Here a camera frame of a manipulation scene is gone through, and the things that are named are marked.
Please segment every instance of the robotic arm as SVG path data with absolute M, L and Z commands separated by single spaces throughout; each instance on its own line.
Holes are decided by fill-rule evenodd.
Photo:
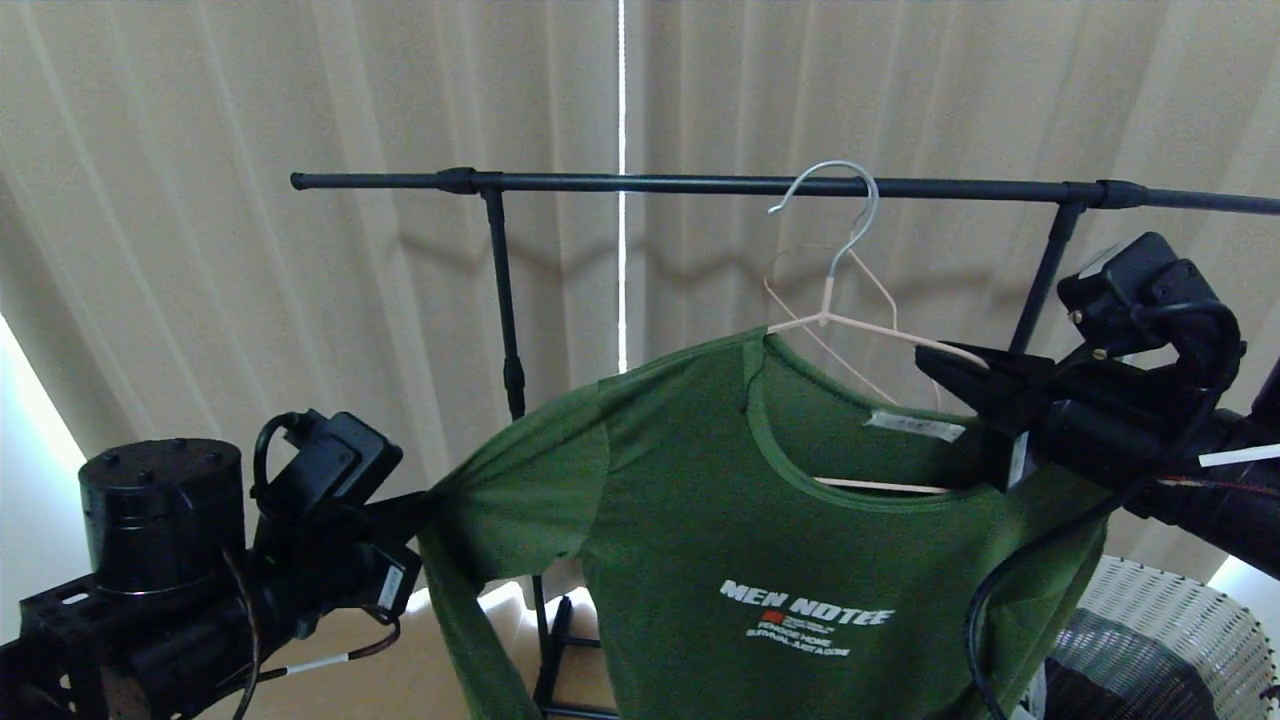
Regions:
M 1239 328 L 1155 233 L 1096 259 L 1059 295 L 1085 340 L 1060 363 L 966 347 L 986 370 L 916 350 L 916 365 L 993 430 L 984 450 L 1010 469 L 1001 489 L 1056 462 L 1280 577 L 1280 461 L 1194 460 L 1280 442 L 1280 365 L 1249 416 L 1213 410 L 1239 368 Z M 1172 365 L 1115 360 L 1166 345 Z M 298 455 L 268 483 L 280 428 Z M 367 502 L 401 457 L 344 413 L 273 418 L 253 454 L 261 516 L 247 551 L 234 446 L 148 441 L 90 460 L 81 486 L 95 571 L 22 601 L 22 634 L 0 646 L 0 719 L 174 720 L 246 689 L 239 716 L 256 682 L 287 673 L 260 673 L 262 661 L 335 607 L 396 626 L 349 659 L 387 647 L 421 569 L 406 543 L 433 512 L 424 492 Z

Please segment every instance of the clothes hanger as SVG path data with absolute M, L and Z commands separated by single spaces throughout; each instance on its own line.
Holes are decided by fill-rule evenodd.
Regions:
M 797 318 L 795 320 L 787 320 L 785 323 L 769 325 L 768 329 L 769 334 L 778 333 L 782 331 L 788 331 L 791 328 L 812 325 L 813 323 L 818 323 L 818 327 L 823 328 L 827 327 L 827 323 L 836 323 L 838 325 L 846 325 L 850 328 L 867 331 L 884 337 L 891 337 L 893 340 L 901 340 L 905 342 L 910 342 L 913 345 L 931 347 L 941 352 L 948 352 L 951 355 L 964 357 L 970 363 L 977 363 L 983 369 L 991 369 L 989 365 L 987 365 L 987 363 L 982 357 L 978 357 L 973 352 L 960 350 L 959 347 L 952 347 L 950 345 L 945 345 L 936 340 L 929 340 L 927 337 L 904 333 L 902 331 L 895 331 L 892 328 L 865 323 L 863 320 L 855 320 L 854 318 L 846 318 L 844 315 L 837 315 L 831 311 L 831 295 L 836 284 L 836 265 L 840 263 L 840 256 L 852 250 L 854 245 L 856 245 L 858 241 L 861 240 L 864 234 L 867 234 L 867 231 L 870 229 L 872 223 L 876 220 L 876 209 L 879 205 L 879 187 L 876 184 L 876 178 L 873 178 L 870 173 L 868 173 L 861 165 L 856 163 L 850 163 L 849 160 L 826 160 L 823 163 L 818 163 L 817 165 L 801 173 L 800 177 L 797 177 L 795 182 L 791 183 L 791 187 L 787 188 L 786 195 L 782 196 L 782 202 L 778 202 L 773 208 L 769 208 L 771 215 L 777 213 L 778 210 L 782 210 L 783 208 L 787 206 L 787 202 L 791 201 L 791 197 L 800 187 L 800 183 L 803 183 L 809 176 L 823 168 L 837 167 L 837 165 L 849 168 L 855 173 L 858 173 L 860 178 L 863 178 L 863 181 L 867 183 L 867 202 L 863 205 L 863 210 L 858 214 L 858 217 L 854 218 L 854 228 L 849 233 L 849 242 L 845 243 L 845 246 L 841 247 L 840 251 L 836 252 L 836 255 L 831 259 L 831 268 L 827 270 L 827 282 L 823 284 L 822 290 L 822 307 L 813 315 L 806 315 L 804 318 Z M 867 220 L 859 225 L 859 220 L 864 217 L 867 218 Z
M 786 208 L 787 202 L 791 201 L 791 197 L 795 195 L 796 190 L 800 187 L 800 183 L 803 183 L 814 172 L 820 170 L 823 168 L 828 168 L 828 167 L 844 167 L 844 168 L 849 168 L 849 169 L 854 170 L 859 177 L 861 177 L 863 181 L 865 181 L 865 183 L 867 183 L 867 202 L 863 204 L 863 209 L 858 213 L 858 217 L 854 218 L 854 225 L 852 225 L 852 229 L 849 233 L 849 236 L 850 236 L 849 242 L 845 243 L 845 246 L 841 247 L 836 252 L 836 255 L 831 259 L 831 266 L 829 266 L 829 269 L 827 272 L 827 281 L 826 281 L 826 283 L 823 286 L 822 307 L 820 307 L 820 310 L 818 313 L 815 313 L 813 315 L 808 315 L 805 318 L 796 318 L 795 313 L 792 313 L 791 309 L 787 307 L 787 305 L 785 302 L 782 302 L 782 299 L 778 297 L 777 293 L 773 292 L 773 288 L 769 287 L 768 278 L 765 278 L 765 281 L 764 281 L 765 290 L 769 292 L 771 296 L 773 296 L 773 299 L 780 305 L 782 305 L 782 307 L 783 307 L 783 310 L 786 310 L 787 315 L 791 316 L 791 320 L 788 320 L 788 322 L 780 323 L 780 324 L 776 324 L 776 325 L 771 325 L 768 328 L 768 332 L 772 334 L 772 333 L 777 333 L 777 332 L 791 329 L 791 328 L 804 328 L 805 332 L 810 337 L 813 337 L 814 340 L 817 340 L 819 342 L 819 345 L 822 345 L 822 347 L 824 350 L 827 350 L 827 352 L 829 352 L 833 357 L 836 357 L 837 361 L 840 361 L 841 365 L 844 365 L 855 377 L 858 377 L 864 383 L 867 383 L 867 386 L 870 387 L 873 391 L 876 391 L 878 395 L 881 395 L 882 397 L 884 397 L 890 402 L 893 402 L 895 405 L 897 405 L 896 401 L 893 401 L 887 393 L 884 393 L 878 387 L 876 387 L 861 373 L 854 370 L 854 368 L 851 365 L 849 365 L 844 359 L 841 359 L 831 348 L 831 346 L 828 346 L 826 342 L 823 342 L 820 338 L 818 338 L 817 333 L 814 333 L 813 328 L 809 327 L 809 325 L 812 325 L 814 323 L 818 323 L 819 327 L 826 327 L 828 322 L 835 322 L 835 323 L 841 324 L 841 325 L 852 327 L 852 328 L 858 328 L 858 329 L 864 329 L 864 331 L 873 332 L 873 333 L 877 333 L 877 334 L 882 334 L 882 336 L 886 336 L 886 337 L 892 337 L 895 340 L 906 341 L 906 342 L 910 342 L 913 345 L 920 345 L 920 346 L 925 346 L 925 347 L 933 347 L 933 348 L 937 348 L 937 350 L 940 350 L 942 352 L 950 352 L 952 355 L 957 355 L 960 357 L 964 357 L 966 360 L 977 363 L 978 365 L 980 365 L 983 368 L 988 368 L 988 365 L 987 365 L 986 361 L 983 361 L 977 355 L 973 355 L 972 352 L 960 350 L 957 347 L 951 347 L 948 345 L 943 345 L 941 342 L 937 342 L 937 341 L 933 341 L 933 340 L 929 340 L 929 338 L 925 338 L 925 337 L 914 336 L 914 334 L 910 334 L 910 333 L 904 333 L 900 329 L 897 329 L 897 304 L 893 302 L 892 296 L 888 293 L 888 291 L 884 288 L 884 286 L 879 282 L 879 279 L 870 272 L 870 269 L 867 266 L 867 264 L 863 263 L 861 259 L 858 258 L 858 255 L 852 251 L 854 245 L 856 245 L 858 241 L 861 240 L 864 234 L 867 234 L 867 231 L 870 229 L 872 222 L 874 222 L 874 219 L 876 219 L 876 210 L 877 210 L 877 208 L 879 205 L 879 186 L 876 184 L 876 179 L 861 165 L 858 165 L 856 163 L 851 163 L 851 161 L 847 161 L 847 160 L 826 160 L 823 163 L 818 163 L 817 165 L 813 165 L 812 168 L 809 168 L 808 170 L 805 170 L 804 173 L 801 173 L 795 179 L 795 182 L 791 183 L 791 187 L 787 188 L 786 195 L 783 195 L 783 197 L 782 197 L 782 202 L 774 205 L 773 208 L 769 208 L 769 214 L 772 215 L 772 214 L 782 210 L 783 208 Z M 861 224 L 859 224 L 859 222 L 863 220 L 863 218 L 867 218 L 865 222 L 861 222 Z M 777 264 L 778 258 L 781 258 L 786 252 L 787 251 L 780 252 L 774 258 L 774 260 L 773 260 L 774 265 Z M 872 281 L 876 283 L 877 288 L 879 288 L 879 291 L 888 300 L 890 307 L 892 309 L 892 313 L 893 313 L 893 327 L 892 328 L 884 328 L 882 325 L 876 325 L 876 324 L 872 324 L 872 323 L 864 323 L 861 320 L 855 320 L 852 318 L 845 318 L 842 315 L 836 315 L 836 314 L 831 313 L 831 296 L 832 296 L 832 291 L 835 288 L 835 282 L 836 282 L 836 266 L 840 263 L 841 255 L 844 255 L 845 252 L 849 252 L 854 258 L 854 260 L 863 269 L 863 272 L 867 273 L 867 275 L 872 278 Z M 941 402 L 941 391 L 937 388 L 937 384 L 934 384 L 934 392 L 937 395 L 938 401 Z M 882 489 L 882 491 L 896 491 L 896 492 L 913 492 L 913 493 L 924 493 L 924 495 L 942 495 L 942 493 L 952 492 L 950 488 L 941 488 L 941 487 L 932 487 L 932 486 L 910 486 L 910 484 L 900 484 L 900 483 L 878 483 L 878 482 L 872 482 L 872 480 L 849 480 L 849 479 L 842 479 L 842 478 L 814 478 L 814 479 L 818 480 L 819 483 L 828 484 L 828 486 L 837 486 L 837 487 L 868 488 L 868 489 Z

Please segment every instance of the green shirt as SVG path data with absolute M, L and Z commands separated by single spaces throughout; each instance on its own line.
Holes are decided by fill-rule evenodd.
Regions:
M 632 719 L 986 717 L 965 609 L 1015 548 L 1093 505 L 1044 469 L 982 482 L 982 427 L 955 442 L 867 425 L 877 405 L 755 329 L 573 391 L 431 492 L 431 602 L 476 717 L 540 715 L 477 606 L 494 579 L 580 557 L 609 678 Z M 850 491 L 814 477 L 960 488 Z M 1103 524 L 996 592 L 982 657 L 1011 707 L 1074 610 Z

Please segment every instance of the wooden floor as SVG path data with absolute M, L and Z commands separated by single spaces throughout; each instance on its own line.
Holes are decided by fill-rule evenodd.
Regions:
M 575 591 L 571 597 L 576 607 L 573 634 L 598 637 L 590 597 L 585 591 Z M 524 675 L 525 685 L 532 689 L 538 675 L 538 630 L 532 612 L 525 610 L 515 585 L 495 591 L 484 600 L 486 605 L 492 603 L 488 615 L 507 653 Z M 246 720 L 468 720 L 462 691 L 430 605 L 406 612 L 401 620 L 403 634 L 399 642 L 379 655 L 259 685 Z M 362 611 L 338 610 L 321 620 L 315 635 L 289 643 L 268 660 L 265 667 L 306 662 L 353 650 L 376 641 L 385 632 Z M 566 648 L 556 700 L 613 707 L 604 655 L 599 650 Z M 238 694 L 228 697 L 200 717 L 227 720 L 238 702 Z

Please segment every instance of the white hanger hook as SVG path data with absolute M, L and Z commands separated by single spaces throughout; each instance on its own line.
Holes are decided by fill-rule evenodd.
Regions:
M 817 165 L 813 165 L 808 170 L 800 173 L 800 176 L 791 182 L 791 187 L 787 188 L 786 195 L 782 196 L 782 202 L 778 202 L 773 208 L 769 208 L 771 215 L 786 208 L 787 202 L 791 202 L 791 197 L 796 193 L 796 190 L 800 188 L 800 183 L 806 181 L 809 176 L 812 176 L 813 173 L 823 168 L 833 168 L 833 167 L 847 168 L 852 170 L 858 177 L 863 178 L 863 182 L 867 183 L 867 201 L 863 204 L 863 209 L 858 213 L 858 217 L 854 218 L 854 225 L 849 231 L 849 242 L 845 243 L 845 246 L 841 247 L 836 252 L 836 255 L 831 259 L 831 268 L 827 272 L 828 279 L 836 277 L 836 265 L 840 263 L 840 256 L 850 251 L 854 247 L 854 245 L 856 245 L 858 241 L 861 240 L 864 234 L 867 234 L 867 231 L 870 229 L 872 223 L 876 220 L 876 209 L 879 206 L 879 186 L 876 183 L 876 178 L 870 174 L 870 172 L 868 172 L 867 168 L 859 165 L 858 163 L 852 163 L 850 160 L 823 160 L 822 163 L 818 163 Z M 864 217 L 867 218 L 867 220 L 859 224 L 859 220 L 861 220 Z

